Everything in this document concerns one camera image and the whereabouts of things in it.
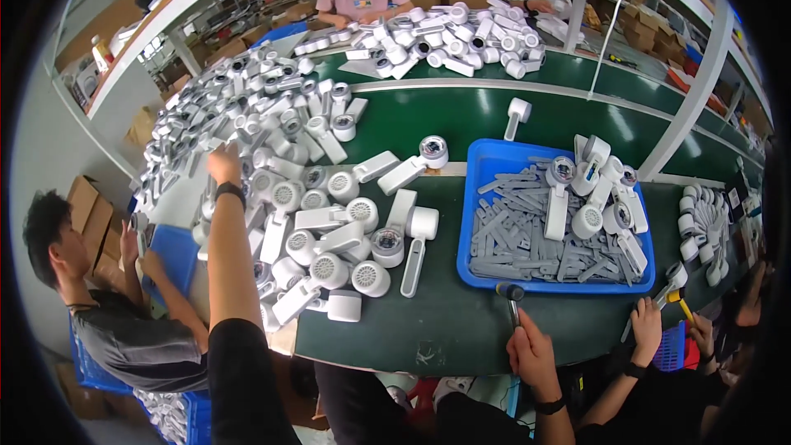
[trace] shoe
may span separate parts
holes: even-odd
[[[385,390],[390,393],[390,397],[393,398],[396,404],[407,410],[407,412],[412,410],[412,404],[407,398],[407,392],[405,392],[400,386],[390,385]]]
[[[434,391],[434,395],[431,397],[431,401],[434,405],[434,412],[437,411],[437,404],[441,398],[451,392],[461,392],[466,395],[470,387],[472,387],[473,381],[475,381],[475,377],[473,376],[445,377],[440,379],[440,382],[437,384],[437,390]]]

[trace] blue plastic tray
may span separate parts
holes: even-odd
[[[275,40],[279,40],[280,38],[289,37],[291,35],[296,35],[297,33],[302,33],[303,31],[308,30],[308,22],[301,21],[300,23],[292,23],[286,24],[285,26],[280,26],[279,28],[275,28],[274,30],[268,32],[266,35],[263,35],[261,39],[253,43],[250,48],[254,49],[255,47],[261,45],[266,40],[270,42],[274,42]]]
[[[209,399],[209,391],[197,392],[184,392],[184,399],[187,401],[187,441],[186,445],[211,445],[211,400]],[[151,413],[145,408],[143,403],[138,399],[140,407],[143,408],[145,415],[151,417]],[[159,436],[162,436],[159,428],[157,429]],[[171,445],[175,443],[162,440]]]
[[[200,250],[200,246],[192,240],[192,232],[170,225],[157,225],[149,249],[159,254],[171,283],[184,297],[189,297],[192,273]],[[164,307],[167,306],[151,277],[143,277],[143,290]]]
[[[681,321],[678,326],[662,332],[662,343],[653,355],[653,365],[660,371],[678,371],[684,367],[685,326]]]
[[[69,339],[71,345],[71,359],[74,361],[77,383],[101,391],[121,393],[123,395],[132,393],[131,386],[115,378],[105,371],[103,367],[99,366],[88,351],[85,350],[82,342],[74,337],[74,329],[71,326],[71,316],[69,316]]]
[[[496,173],[519,173],[529,166],[528,157],[538,156],[553,159],[558,155],[564,155],[574,160],[574,153],[559,150],[557,148],[547,148],[527,143],[514,143],[503,140],[477,140],[473,142],[467,151],[467,179],[464,183],[464,208],[461,216],[461,232],[459,234],[459,253],[456,255],[456,270],[459,272],[461,280],[472,287],[490,288],[503,279],[485,278],[476,276],[470,272],[470,243],[472,241],[473,216],[475,209],[478,208],[478,200],[483,197],[489,203],[495,196],[493,191],[479,195],[478,188],[484,184],[494,181]],[[642,192],[640,184],[634,187],[638,193],[640,201]],[[533,281],[511,281],[519,284],[525,291],[529,292],[551,292],[555,294],[642,294],[651,290],[657,269],[653,262],[653,243],[651,242],[651,231],[638,234],[642,241],[642,249],[648,259],[648,266],[643,273],[643,277],[638,282],[633,282],[632,287],[626,283],[612,283],[611,281],[598,280],[595,276],[587,282],[545,282],[539,279]]]

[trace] gray t-shirt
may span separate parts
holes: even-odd
[[[125,295],[89,291],[97,307],[72,314],[85,350],[115,378],[151,392],[208,388],[206,358],[181,321],[155,320]]]

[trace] workbench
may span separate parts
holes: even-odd
[[[605,98],[588,102],[584,93],[595,61],[556,52],[548,52],[547,57],[541,70],[523,81],[509,79],[500,64],[490,64],[474,79],[468,79],[425,63],[416,66],[404,80],[381,81],[338,71],[346,61],[344,54],[316,59],[317,74],[311,77],[331,77],[352,84],[354,96],[370,101],[357,137],[343,145],[349,155],[343,165],[359,163],[385,149],[406,159],[430,134],[447,140],[451,163],[440,176],[421,177],[408,186],[418,192],[418,206],[440,210],[439,231],[434,241],[427,242],[416,296],[406,299],[398,292],[401,265],[390,270],[392,286],[386,296],[364,300],[359,323],[329,321],[326,314],[303,312],[294,346],[296,355],[415,375],[509,372],[505,342],[512,331],[507,301],[493,291],[468,287],[456,273],[466,172],[463,163],[469,144],[479,138],[502,138],[507,106],[517,96],[528,100],[533,108],[529,121],[520,124],[516,141],[572,150],[574,134],[596,134],[611,144],[613,154],[624,163],[637,166],[657,143],[683,97],[655,80],[603,65],[597,92]],[[698,124],[717,122],[704,121],[705,115]],[[693,132],[688,137],[696,146],[682,145],[664,172],[724,181],[737,171],[732,150],[703,133]],[[325,157],[319,164],[330,162]],[[161,198],[152,221],[189,227],[205,183],[203,166],[193,179],[175,183]],[[650,292],[655,295],[665,285],[664,272],[679,259],[676,220],[682,187],[658,183],[643,183],[641,187],[658,272]],[[377,203],[379,225],[383,226],[392,197],[385,197],[374,183],[362,185],[361,195]],[[716,288],[707,285],[705,269],[698,263],[691,265],[687,283],[690,309],[700,309],[722,295],[746,271],[747,266],[738,265],[732,251],[728,261],[730,273]],[[616,345],[637,298],[528,294],[520,305],[552,336],[557,364],[568,364],[601,356]],[[205,317],[205,278],[193,285],[190,301]],[[665,308],[664,328],[674,326],[682,317],[680,308]]]

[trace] black wristband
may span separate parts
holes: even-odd
[[[627,366],[623,369],[623,373],[626,376],[631,376],[632,378],[640,379],[643,376],[646,376],[646,368],[642,366],[638,366],[637,364],[629,361]]]
[[[704,364],[710,363],[711,360],[713,360],[713,359],[714,359],[714,351],[711,351],[711,354],[709,354],[706,357],[703,357],[703,355],[701,354],[700,360],[697,361],[697,365],[698,366],[703,366]]]
[[[566,407],[566,400],[560,397],[554,402],[536,402],[536,413],[551,416]]]
[[[217,187],[217,193],[214,193],[214,202],[217,203],[217,198],[220,197],[223,193],[231,193],[237,196],[242,202],[242,208],[247,208],[247,200],[244,199],[244,193],[236,184],[233,183],[222,183],[220,186]]]

